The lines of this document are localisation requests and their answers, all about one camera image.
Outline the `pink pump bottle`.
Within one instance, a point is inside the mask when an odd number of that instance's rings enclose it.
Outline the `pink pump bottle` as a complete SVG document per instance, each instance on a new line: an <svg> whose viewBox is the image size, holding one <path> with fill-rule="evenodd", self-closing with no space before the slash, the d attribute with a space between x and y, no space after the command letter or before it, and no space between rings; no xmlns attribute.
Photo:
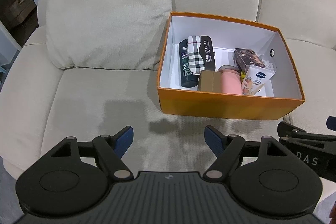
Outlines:
<svg viewBox="0 0 336 224"><path fill-rule="evenodd" d="M240 72L235 66L223 65L219 68L221 73L221 89L224 94L241 95L242 87Z"/></svg>

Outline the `dark blue Clear shampoo bottle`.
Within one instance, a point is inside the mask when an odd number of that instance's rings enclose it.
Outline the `dark blue Clear shampoo bottle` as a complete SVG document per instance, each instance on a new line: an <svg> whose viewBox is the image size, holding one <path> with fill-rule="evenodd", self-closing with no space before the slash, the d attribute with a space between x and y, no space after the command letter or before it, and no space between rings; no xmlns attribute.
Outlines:
<svg viewBox="0 0 336 224"><path fill-rule="evenodd" d="M179 43L179 61L181 73L181 86L184 88L193 88L198 85L198 76L193 75L189 69L187 39Z"/></svg>

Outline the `brown illustrated card box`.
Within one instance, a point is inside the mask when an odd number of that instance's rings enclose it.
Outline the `brown illustrated card box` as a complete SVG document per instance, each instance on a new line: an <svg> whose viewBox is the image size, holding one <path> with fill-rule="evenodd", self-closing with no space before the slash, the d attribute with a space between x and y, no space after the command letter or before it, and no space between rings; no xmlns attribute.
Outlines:
<svg viewBox="0 0 336 224"><path fill-rule="evenodd" d="M235 48L234 60L239 68L246 73L251 65L265 68L264 63L254 50L245 48Z"/></svg>

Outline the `plaid glasses case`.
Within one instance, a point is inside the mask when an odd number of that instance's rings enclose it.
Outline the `plaid glasses case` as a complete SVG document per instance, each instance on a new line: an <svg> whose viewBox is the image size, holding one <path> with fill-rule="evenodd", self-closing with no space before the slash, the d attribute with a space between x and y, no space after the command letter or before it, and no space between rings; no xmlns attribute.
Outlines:
<svg viewBox="0 0 336 224"><path fill-rule="evenodd" d="M189 36L187 52L189 70L193 75L200 75L202 71L215 71L215 52L209 36Z"/></svg>

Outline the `white Vaseline lotion tube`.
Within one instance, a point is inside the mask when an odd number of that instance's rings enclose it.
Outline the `white Vaseline lotion tube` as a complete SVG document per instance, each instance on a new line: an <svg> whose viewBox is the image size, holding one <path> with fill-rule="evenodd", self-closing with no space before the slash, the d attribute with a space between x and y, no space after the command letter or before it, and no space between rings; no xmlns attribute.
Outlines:
<svg viewBox="0 0 336 224"><path fill-rule="evenodd" d="M275 73L272 69L250 65L241 83L242 95L254 96Z"/></svg>

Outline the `brown cardboard small box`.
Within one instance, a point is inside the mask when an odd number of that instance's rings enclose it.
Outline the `brown cardboard small box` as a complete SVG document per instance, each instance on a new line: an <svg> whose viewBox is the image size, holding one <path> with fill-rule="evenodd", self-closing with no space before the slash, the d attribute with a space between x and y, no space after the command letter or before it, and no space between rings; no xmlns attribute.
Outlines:
<svg viewBox="0 0 336 224"><path fill-rule="evenodd" d="M221 73L215 71L201 71L198 83L198 91L209 93L221 93Z"/></svg>

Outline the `orange cardboard box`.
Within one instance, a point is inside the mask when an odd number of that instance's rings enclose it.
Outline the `orange cardboard box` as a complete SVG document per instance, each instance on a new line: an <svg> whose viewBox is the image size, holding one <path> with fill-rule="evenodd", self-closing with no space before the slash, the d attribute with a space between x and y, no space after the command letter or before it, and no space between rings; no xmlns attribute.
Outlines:
<svg viewBox="0 0 336 224"><path fill-rule="evenodd" d="M268 57L275 75L254 96L201 92L181 86L178 44L192 35L207 35L215 65L234 64L235 48ZM225 16L171 12L157 74L161 110L196 117L278 120L305 102L297 68L279 28Z"/></svg>

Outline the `beige cushion pillow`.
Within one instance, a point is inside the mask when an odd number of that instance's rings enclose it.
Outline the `beige cushion pillow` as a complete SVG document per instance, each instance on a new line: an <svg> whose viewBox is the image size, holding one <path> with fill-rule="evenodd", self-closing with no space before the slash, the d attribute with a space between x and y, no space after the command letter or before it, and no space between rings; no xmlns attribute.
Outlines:
<svg viewBox="0 0 336 224"><path fill-rule="evenodd" d="M47 50L60 69L157 67L172 0L47 0Z"/></svg>

